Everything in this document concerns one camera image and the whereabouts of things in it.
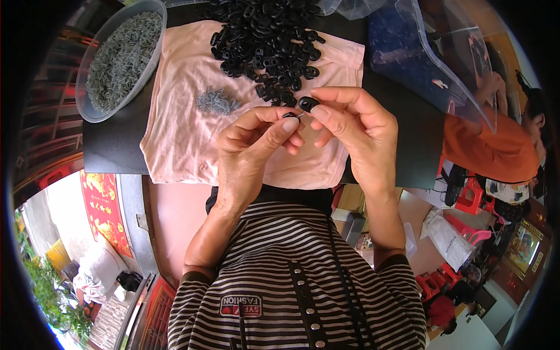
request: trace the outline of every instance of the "red banner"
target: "red banner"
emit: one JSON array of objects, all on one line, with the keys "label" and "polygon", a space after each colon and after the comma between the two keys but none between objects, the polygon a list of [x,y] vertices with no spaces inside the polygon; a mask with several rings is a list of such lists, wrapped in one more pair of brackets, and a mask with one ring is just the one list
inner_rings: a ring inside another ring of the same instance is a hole
[{"label": "red banner", "polygon": [[119,199],[116,196],[115,174],[86,174],[80,171],[83,201],[89,219],[91,233],[97,241],[102,234],[116,252],[132,258],[123,219],[120,216]]}]

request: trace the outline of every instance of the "fingernail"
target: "fingernail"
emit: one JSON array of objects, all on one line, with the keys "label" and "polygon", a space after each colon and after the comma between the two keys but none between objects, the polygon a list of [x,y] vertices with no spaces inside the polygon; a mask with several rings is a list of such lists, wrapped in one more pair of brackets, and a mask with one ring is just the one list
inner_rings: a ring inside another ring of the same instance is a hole
[{"label": "fingernail", "polygon": [[289,133],[293,133],[294,131],[296,131],[298,125],[300,125],[300,120],[293,116],[285,118],[284,120],[285,121],[284,124],[282,124],[282,128],[284,128],[284,130]]},{"label": "fingernail", "polygon": [[313,115],[314,118],[319,119],[321,121],[329,116],[329,112],[327,112],[321,106],[315,106],[311,108],[311,115]]}]

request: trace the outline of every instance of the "pink cloth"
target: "pink cloth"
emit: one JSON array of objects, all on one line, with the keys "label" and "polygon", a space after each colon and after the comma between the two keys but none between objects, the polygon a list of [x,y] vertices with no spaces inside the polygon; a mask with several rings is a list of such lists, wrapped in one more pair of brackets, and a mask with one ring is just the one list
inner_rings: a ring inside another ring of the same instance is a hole
[{"label": "pink cloth", "polygon": [[[256,83],[246,77],[229,78],[220,71],[222,61],[210,52],[210,38],[221,30],[221,23],[201,21],[168,28],[164,34],[160,64],[152,93],[150,116],[140,149],[154,183],[203,183],[218,185],[216,137],[238,116],[255,106],[269,106],[258,98]],[[325,44],[314,42],[322,56],[310,65],[318,68],[319,77],[302,79],[299,99],[309,96],[313,87],[361,86],[364,46],[320,33]],[[207,87],[225,87],[241,101],[232,116],[202,113],[196,97]],[[297,156],[283,147],[268,161],[264,183],[283,188],[317,189],[338,184],[344,172],[348,152],[338,139],[323,148],[313,143],[319,131],[312,130],[312,118],[305,116],[307,127],[301,132],[306,144]]]}]

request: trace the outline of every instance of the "black table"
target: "black table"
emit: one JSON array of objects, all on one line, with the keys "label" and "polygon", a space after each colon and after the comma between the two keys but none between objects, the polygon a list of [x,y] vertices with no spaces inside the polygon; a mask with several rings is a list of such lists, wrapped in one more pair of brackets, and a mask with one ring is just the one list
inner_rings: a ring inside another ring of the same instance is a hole
[{"label": "black table", "polygon": [[[167,26],[174,27],[200,19],[208,4],[169,8]],[[366,46],[367,19],[348,21],[334,13],[316,17],[309,26]],[[86,172],[148,174],[140,140],[146,132],[154,75],[127,106],[101,123],[83,124],[83,160]],[[433,188],[443,142],[444,114],[403,86],[364,66],[362,87],[395,115],[399,122],[396,150],[396,185],[399,187]],[[342,178],[355,183],[348,159]]]}]

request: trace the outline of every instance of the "green plant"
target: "green plant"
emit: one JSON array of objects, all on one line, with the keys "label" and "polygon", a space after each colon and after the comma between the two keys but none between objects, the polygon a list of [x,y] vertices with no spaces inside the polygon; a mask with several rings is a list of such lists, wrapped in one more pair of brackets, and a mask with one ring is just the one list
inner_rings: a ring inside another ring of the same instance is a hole
[{"label": "green plant", "polygon": [[67,301],[64,292],[57,288],[62,283],[60,276],[50,261],[35,255],[29,244],[27,232],[16,226],[16,238],[20,243],[24,267],[33,283],[32,290],[48,323],[62,332],[73,330],[80,343],[87,343],[92,323],[83,313],[83,308],[74,309]]}]

